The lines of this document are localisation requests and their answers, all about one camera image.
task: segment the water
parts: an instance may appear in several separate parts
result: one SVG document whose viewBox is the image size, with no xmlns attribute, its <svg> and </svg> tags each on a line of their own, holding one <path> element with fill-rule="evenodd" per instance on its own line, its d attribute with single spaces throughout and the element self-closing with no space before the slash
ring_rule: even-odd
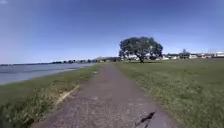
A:
<svg viewBox="0 0 224 128">
<path fill-rule="evenodd" d="M 59 72 L 92 66 L 93 64 L 46 64 L 0 66 L 0 86 Z"/>
</svg>

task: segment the grass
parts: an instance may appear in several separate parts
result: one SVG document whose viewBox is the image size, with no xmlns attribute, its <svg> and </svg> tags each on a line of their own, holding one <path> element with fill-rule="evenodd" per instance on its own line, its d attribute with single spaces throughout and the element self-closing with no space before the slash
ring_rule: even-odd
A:
<svg viewBox="0 0 224 128">
<path fill-rule="evenodd" d="M 224 59 L 154 62 L 116 65 L 186 128 L 224 128 Z"/>
<path fill-rule="evenodd" d="M 0 127 L 29 128 L 38 122 L 61 94 L 93 76 L 100 65 L 0 86 Z"/>
</svg>

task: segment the large tree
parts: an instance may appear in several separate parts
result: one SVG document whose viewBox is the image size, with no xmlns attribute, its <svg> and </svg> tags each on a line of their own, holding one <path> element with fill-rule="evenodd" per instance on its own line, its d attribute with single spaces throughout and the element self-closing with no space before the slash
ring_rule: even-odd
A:
<svg viewBox="0 0 224 128">
<path fill-rule="evenodd" d="M 146 55 L 162 56 L 163 47 L 153 38 L 131 37 L 120 42 L 119 56 L 126 58 L 135 55 L 143 63 Z"/>
</svg>

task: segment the sky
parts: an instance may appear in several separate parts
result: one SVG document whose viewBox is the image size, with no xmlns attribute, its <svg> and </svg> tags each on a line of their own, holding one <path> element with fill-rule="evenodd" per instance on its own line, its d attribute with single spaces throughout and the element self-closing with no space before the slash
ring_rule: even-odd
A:
<svg viewBox="0 0 224 128">
<path fill-rule="evenodd" d="M 0 63 L 118 56 L 133 36 L 224 52 L 224 0 L 0 0 Z"/>
</svg>

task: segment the concrete path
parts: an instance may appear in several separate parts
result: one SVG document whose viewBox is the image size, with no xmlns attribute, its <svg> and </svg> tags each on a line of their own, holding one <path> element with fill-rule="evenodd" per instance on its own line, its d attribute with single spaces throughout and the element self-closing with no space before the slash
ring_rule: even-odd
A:
<svg viewBox="0 0 224 128">
<path fill-rule="evenodd" d="M 149 113 L 150 120 L 136 125 Z M 39 128 L 178 128 L 176 123 L 113 64 L 106 64 L 71 94 Z"/>
</svg>

